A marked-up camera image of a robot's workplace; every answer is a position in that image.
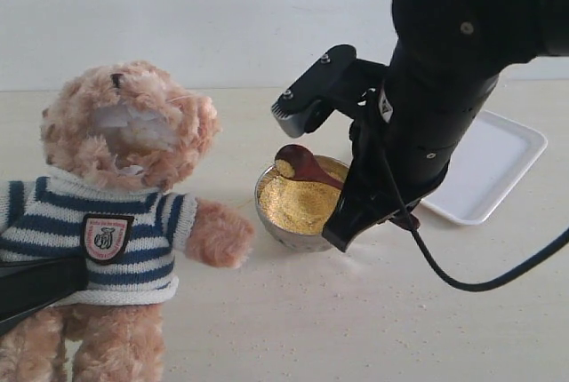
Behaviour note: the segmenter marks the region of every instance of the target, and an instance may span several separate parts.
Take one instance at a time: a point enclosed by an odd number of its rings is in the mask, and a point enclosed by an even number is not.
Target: golden granules
[[[325,157],[317,159],[330,175],[345,179],[347,167]],[[301,235],[321,234],[340,197],[337,188],[317,182],[292,181],[278,176],[276,170],[263,184],[259,196],[262,212],[277,227]]]
[[[292,178],[294,176],[294,168],[285,160],[275,161],[276,170],[285,178]]]

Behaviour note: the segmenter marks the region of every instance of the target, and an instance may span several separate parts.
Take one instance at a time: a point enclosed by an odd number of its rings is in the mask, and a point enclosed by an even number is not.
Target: emblem patch
[[[119,259],[131,236],[134,217],[85,215],[81,230],[81,247],[87,257],[101,265]]]

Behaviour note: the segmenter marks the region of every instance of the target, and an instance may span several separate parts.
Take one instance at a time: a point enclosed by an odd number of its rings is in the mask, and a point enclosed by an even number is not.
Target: plastic tray
[[[454,223],[482,224],[547,145],[540,132],[483,110],[454,151],[445,181],[421,203]]]

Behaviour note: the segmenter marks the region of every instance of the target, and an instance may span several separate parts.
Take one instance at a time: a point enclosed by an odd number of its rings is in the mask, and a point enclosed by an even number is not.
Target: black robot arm
[[[569,0],[392,0],[392,17],[387,66],[335,46],[272,107],[294,138],[333,110],[354,120],[349,175],[323,231],[341,251],[437,189],[505,68],[569,55]]]

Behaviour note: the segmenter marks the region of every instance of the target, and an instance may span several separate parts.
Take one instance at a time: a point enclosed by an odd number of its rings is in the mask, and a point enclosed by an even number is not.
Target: spoon
[[[283,178],[289,180],[318,182],[339,190],[342,190],[344,187],[343,182],[333,178],[322,169],[314,154],[301,145],[290,144],[279,149],[275,155],[275,167]],[[421,225],[420,221],[413,215],[410,216],[414,228],[418,229]],[[390,219],[389,221],[407,231],[411,230],[406,218],[403,216]]]

